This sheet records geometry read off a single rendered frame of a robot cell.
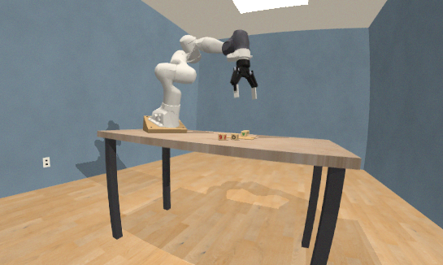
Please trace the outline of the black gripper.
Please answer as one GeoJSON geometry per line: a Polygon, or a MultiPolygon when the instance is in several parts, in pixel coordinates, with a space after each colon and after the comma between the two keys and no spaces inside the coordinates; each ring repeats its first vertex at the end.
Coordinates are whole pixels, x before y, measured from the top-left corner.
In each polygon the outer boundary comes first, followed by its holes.
{"type": "Polygon", "coordinates": [[[254,72],[250,71],[249,68],[250,61],[248,59],[237,60],[237,66],[233,68],[233,74],[230,83],[233,85],[235,98],[239,98],[238,82],[242,77],[245,77],[251,86],[252,99],[257,99],[256,87],[258,86],[258,84],[255,80],[254,72]]]}

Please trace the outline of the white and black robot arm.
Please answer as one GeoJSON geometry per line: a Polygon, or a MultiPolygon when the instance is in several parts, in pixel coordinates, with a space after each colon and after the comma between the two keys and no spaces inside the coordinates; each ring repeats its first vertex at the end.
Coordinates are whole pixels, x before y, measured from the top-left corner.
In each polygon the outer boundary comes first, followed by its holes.
{"type": "Polygon", "coordinates": [[[173,85],[173,82],[192,84],[195,81],[196,71],[187,63],[197,63],[201,60],[199,50],[208,54],[227,55],[228,62],[253,58],[250,56],[248,33],[241,29],[234,31],[225,43],[211,37],[197,40],[196,37],[185,35],[180,39],[180,45],[183,50],[175,52],[170,63],[160,63],[154,70],[154,74],[163,85],[163,103],[159,109],[153,111],[152,117],[150,116],[148,120],[159,127],[180,126],[181,92],[173,85]]]}

